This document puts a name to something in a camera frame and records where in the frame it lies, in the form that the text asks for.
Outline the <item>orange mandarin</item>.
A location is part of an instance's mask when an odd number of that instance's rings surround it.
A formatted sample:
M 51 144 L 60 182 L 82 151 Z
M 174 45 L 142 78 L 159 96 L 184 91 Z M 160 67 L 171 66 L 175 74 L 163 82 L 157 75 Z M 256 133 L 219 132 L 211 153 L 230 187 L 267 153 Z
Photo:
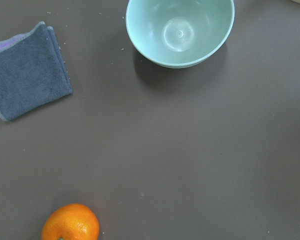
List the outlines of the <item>orange mandarin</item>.
M 42 240 L 97 240 L 100 223 L 86 205 L 67 204 L 54 211 L 45 222 Z

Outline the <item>mint green bowl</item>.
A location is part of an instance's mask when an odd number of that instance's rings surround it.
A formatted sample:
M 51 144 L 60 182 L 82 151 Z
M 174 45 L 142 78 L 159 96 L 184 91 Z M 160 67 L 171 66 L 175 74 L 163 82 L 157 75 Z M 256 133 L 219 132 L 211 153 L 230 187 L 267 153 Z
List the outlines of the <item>mint green bowl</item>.
M 212 56 L 226 42 L 234 19 L 233 0 L 130 0 L 125 24 L 141 55 L 183 69 Z

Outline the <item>folded grey cloth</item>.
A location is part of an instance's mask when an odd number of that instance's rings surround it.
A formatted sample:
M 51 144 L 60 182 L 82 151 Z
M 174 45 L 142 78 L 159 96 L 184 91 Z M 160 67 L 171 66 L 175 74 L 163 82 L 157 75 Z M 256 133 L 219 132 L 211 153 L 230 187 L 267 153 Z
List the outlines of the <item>folded grey cloth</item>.
M 0 41 L 0 119 L 14 120 L 73 93 L 52 26 Z

